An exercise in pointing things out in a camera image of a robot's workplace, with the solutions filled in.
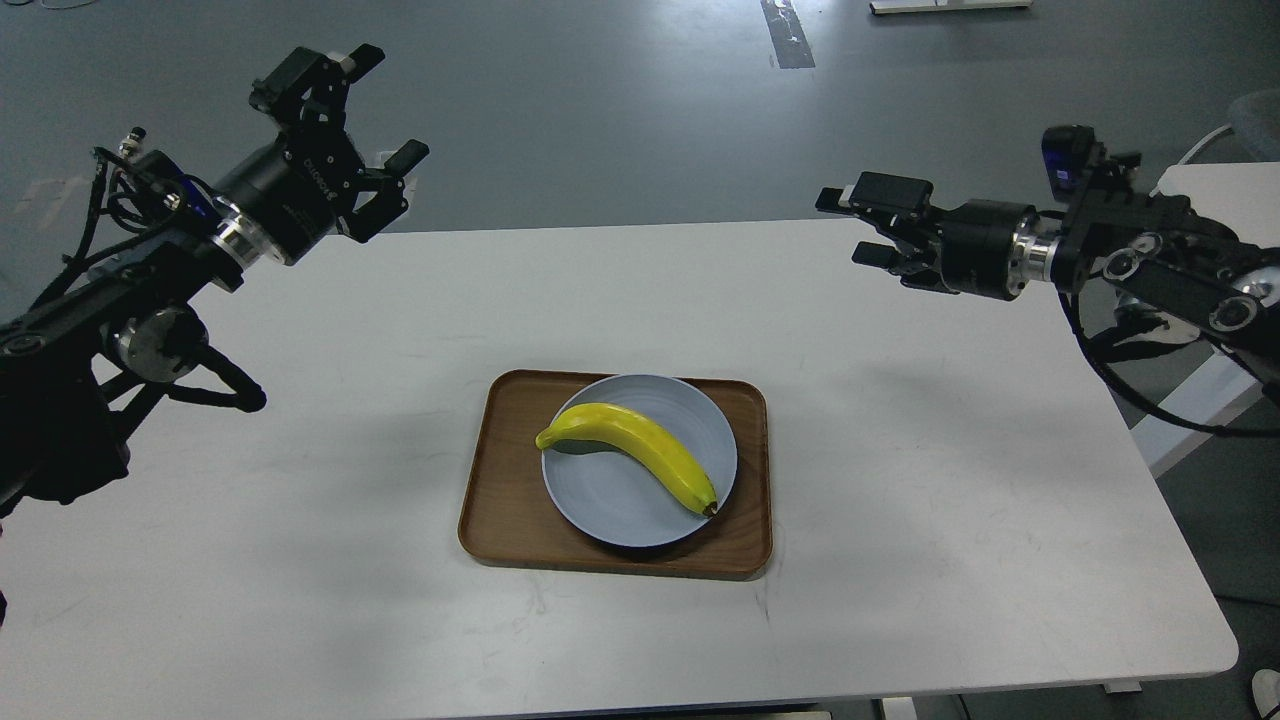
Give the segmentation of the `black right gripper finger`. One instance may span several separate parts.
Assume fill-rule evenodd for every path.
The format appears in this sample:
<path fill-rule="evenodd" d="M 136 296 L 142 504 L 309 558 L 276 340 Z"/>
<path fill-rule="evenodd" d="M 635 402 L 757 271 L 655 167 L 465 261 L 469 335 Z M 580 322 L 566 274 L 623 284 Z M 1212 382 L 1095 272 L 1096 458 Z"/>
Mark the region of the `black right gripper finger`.
<path fill-rule="evenodd" d="M 946 292 L 941 274 L 925 261 L 923 255 L 908 256 L 886 245 L 859 242 L 854 249 L 852 261 L 887 272 L 896 277 L 902 287 L 910 290 Z"/>
<path fill-rule="evenodd" d="M 863 172 L 852 184 L 822 188 L 815 210 L 854 217 L 886 236 L 940 236 L 933 192 L 934 184 L 927 179 Z"/>

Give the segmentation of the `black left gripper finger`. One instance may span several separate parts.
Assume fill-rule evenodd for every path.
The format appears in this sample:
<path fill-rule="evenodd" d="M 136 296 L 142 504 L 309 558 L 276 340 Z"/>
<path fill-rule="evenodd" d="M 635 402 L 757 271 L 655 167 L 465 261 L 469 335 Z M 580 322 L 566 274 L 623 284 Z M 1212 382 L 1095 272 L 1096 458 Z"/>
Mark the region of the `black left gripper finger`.
<path fill-rule="evenodd" d="M 296 47 L 266 78 L 252 83 L 250 106 L 273 119 L 278 141 L 319 131 L 352 145 L 346 132 L 349 88 L 384 60 L 385 51 L 370 44 L 348 54 Z"/>
<path fill-rule="evenodd" d="M 360 156 L 340 182 L 335 201 L 335 227 L 346 237 L 366 243 L 404 215 L 407 176 L 430 154 L 419 140 L 407 140 L 383 164 L 366 167 Z"/>

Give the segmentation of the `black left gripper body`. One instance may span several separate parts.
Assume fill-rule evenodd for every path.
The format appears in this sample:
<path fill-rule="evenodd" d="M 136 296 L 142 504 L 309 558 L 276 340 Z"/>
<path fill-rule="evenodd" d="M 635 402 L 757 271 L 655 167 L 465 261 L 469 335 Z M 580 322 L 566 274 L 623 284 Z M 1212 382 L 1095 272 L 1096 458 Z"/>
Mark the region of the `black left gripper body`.
<path fill-rule="evenodd" d="M 264 252 L 292 266 L 355 208 L 364 159 L 347 142 L 278 140 L 212 184 L 218 197 L 265 233 Z"/>

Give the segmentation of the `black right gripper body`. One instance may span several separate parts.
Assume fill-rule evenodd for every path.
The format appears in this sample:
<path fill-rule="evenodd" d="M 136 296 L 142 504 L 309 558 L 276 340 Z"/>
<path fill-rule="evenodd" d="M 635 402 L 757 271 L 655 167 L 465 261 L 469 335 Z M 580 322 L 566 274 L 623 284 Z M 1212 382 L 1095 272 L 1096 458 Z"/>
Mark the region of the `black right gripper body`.
<path fill-rule="evenodd" d="M 1032 205 L 991 200 L 931 208 L 934 261 L 925 273 L 927 288 L 1014 300 L 1021 292 L 1011 272 L 1015 234 L 1037 217 Z"/>

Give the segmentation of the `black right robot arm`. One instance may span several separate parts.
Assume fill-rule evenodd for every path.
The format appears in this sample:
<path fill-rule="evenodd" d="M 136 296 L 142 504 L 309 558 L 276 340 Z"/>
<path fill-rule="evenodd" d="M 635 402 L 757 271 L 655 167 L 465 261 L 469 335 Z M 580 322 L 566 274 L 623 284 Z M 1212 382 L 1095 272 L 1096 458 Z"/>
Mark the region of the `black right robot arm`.
<path fill-rule="evenodd" d="M 865 170 L 823 188 L 818 211 L 876 228 L 852 260 L 914 290 L 1014 300 L 1033 281 L 1059 292 L 1085 360 L 1129 402 L 1115 363 L 1125 340 L 1167 320 L 1222 348 L 1267 398 L 1277 398 L 1277 250 L 1243 242 L 1181 195 L 1134 190 L 1138 152 L 1110 154 L 1088 126 L 1055 126 L 1041 140 L 1050 188 L 1064 211 L 970 200 L 946 210 L 924 179 Z"/>

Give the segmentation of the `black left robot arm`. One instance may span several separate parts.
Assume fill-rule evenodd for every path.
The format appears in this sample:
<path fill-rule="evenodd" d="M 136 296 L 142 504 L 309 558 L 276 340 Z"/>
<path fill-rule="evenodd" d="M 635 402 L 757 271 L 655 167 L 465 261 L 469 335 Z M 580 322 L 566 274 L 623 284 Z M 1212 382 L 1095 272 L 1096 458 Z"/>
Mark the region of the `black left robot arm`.
<path fill-rule="evenodd" d="M 428 145 L 408 140 L 371 167 L 346 131 L 349 91 L 384 56 L 370 44 L 293 50 L 250 95 L 276 137 L 214 184 L 146 150 L 140 127 L 118 150 L 93 150 L 76 251 L 3 324 L 4 514 L 124 478 L 129 438 L 165 398 L 265 407 L 191 301 L 209 286 L 238 290 L 260 259 L 292 266 L 332 232 L 365 243 L 407 213 L 406 181 Z"/>

